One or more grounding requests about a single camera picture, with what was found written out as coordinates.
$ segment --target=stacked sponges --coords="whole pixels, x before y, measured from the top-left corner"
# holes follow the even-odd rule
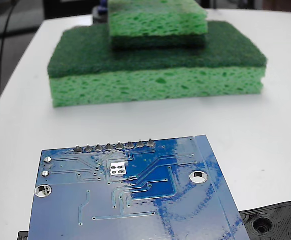
[[[194,0],[110,0],[109,9],[109,25],[64,33],[48,67],[55,107],[261,92],[265,56],[229,23],[207,23]]]

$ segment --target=screw hole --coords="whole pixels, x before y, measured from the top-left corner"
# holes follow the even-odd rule
[[[52,188],[49,185],[40,185],[36,187],[34,194],[39,198],[46,198],[52,192]]]
[[[259,234],[263,235],[270,232],[272,230],[273,225],[269,219],[261,217],[253,223],[253,227]]]
[[[195,184],[203,184],[208,181],[208,175],[204,171],[194,171],[189,177]]]

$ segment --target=blue object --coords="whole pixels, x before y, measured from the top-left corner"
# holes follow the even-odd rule
[[[99,15],[108,14],[108,0],[101,0],[100,6],[97,7]]]
[[[206,136],[123,147],[42,151],[28,239],[249,239]]]

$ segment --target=light green sponge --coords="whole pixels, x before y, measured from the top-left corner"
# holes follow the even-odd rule
[[[195,0],[109,0],[114,48],[186,46],[205,43],[207,12]]]
[[[208,25],[204,49],[114,52],[107,24],[66,31],[48,67],[54,106],[259,94],[265,56],[229,23]]]

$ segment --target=white table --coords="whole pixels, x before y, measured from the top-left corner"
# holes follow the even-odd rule
[[[64,30],[92,18],[44,22],[0,99],[0,240],[29,229],[44,149],[207,135],[240,211],[291,201],[291,13],[209,14],[268,57],[262,95],[53,108],[49,60]]]

